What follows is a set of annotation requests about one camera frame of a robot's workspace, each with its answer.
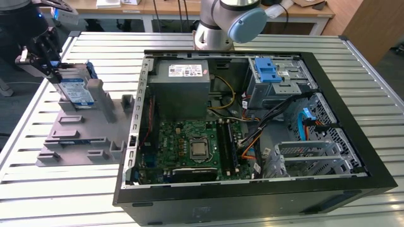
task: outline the yellow wire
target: yellow wire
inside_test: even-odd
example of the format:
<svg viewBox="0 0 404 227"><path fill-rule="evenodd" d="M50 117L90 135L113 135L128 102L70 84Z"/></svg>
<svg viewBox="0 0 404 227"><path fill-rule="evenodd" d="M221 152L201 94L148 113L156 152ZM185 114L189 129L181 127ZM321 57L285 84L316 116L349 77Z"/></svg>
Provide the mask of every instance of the yellow wire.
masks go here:
<svg viewBox="0 0 404 227"><path fill-rule="evenodd" d="M208 109L210 109L210 110L217 110L217 109L225 109L225 108L228 108L232 104L233 104L233 102L234 102L234 99L236 99L236 93L234 93L234 90L233 90L233 88L232 88L232 86L229 85L229 83L225 81L225 79L222 79L220 76L214 76L214 77L217 77L217 78L220 78L221 79L221 81L225 83L225 85L228 86L228 88L232 90L232 101L229 102L229 104L226 104L226 105L224 105L224 106L214 106L214 107L208 107Z"/></svg>

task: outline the white box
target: white box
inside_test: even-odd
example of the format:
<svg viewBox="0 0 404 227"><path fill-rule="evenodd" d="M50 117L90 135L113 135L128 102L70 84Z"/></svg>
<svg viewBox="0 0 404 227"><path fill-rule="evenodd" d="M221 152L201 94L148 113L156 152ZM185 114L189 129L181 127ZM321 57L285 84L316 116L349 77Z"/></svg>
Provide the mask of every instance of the white box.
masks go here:
<svg viewBox="0 0 404 227"><path fill-rule="evenodd" d="M141 0L120 0L122 4L138 5Z"/></svg>
<svg viewBox="0 0 404 227"><path fill-rule="evenodd" d="M120 7L120 0L96 0L96 8L117 8Z"/></svg>

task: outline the white desk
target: white desk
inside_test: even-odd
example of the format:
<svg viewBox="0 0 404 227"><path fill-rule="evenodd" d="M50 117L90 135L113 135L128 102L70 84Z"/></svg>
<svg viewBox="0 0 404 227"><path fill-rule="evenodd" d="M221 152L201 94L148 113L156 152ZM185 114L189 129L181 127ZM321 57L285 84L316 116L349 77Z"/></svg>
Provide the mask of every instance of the white desk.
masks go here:
<svg viewBox="0 0 404 227"><path fill-rule="evenodd" d="M82 33L62 60L89 59L112 98L136 95L142 51L192 49L190 34ZM201 223L226 227L400 227L404 220L404 105L348 42L334 36L261 35L236 50L313 52L398 187L328 214ZM0 226L133 227L112 206L118 165L36 167L60 107L42 82L0 153Z"/></svg>

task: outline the motherboard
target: motherboard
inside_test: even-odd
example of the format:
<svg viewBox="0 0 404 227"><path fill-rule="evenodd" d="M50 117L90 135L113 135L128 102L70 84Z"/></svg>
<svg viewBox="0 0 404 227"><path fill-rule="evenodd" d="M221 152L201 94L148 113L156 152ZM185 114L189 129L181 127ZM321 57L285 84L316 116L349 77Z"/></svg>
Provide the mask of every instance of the motherboard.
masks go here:
<svg viewBox="0 0 404 227"><path fill-rule="evenodd" d="M222 121L160 122L157 153L145 175L150 183L249 179L246 163L237 161L240 124Z"/></svg>

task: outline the power supply label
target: power supply label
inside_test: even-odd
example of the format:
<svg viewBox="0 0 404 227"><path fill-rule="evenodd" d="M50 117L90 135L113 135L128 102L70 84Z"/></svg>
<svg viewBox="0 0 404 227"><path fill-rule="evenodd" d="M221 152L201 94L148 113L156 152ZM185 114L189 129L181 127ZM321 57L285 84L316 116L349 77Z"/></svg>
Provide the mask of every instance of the power supply label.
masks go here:
<svg viewBox="0 0 404 227"><path fill-rule="evenodd" d="M202 65L170 65L168 70L169 77L201 77Z"/></svg>
<svg viewBox="0 0 404 227"><path fill-rule="evenodd" d="M60 88L64 94L69 97L70 102L82 107L94 104L93 97L84 86L85 82L81 78L60 80Z"/></svg>

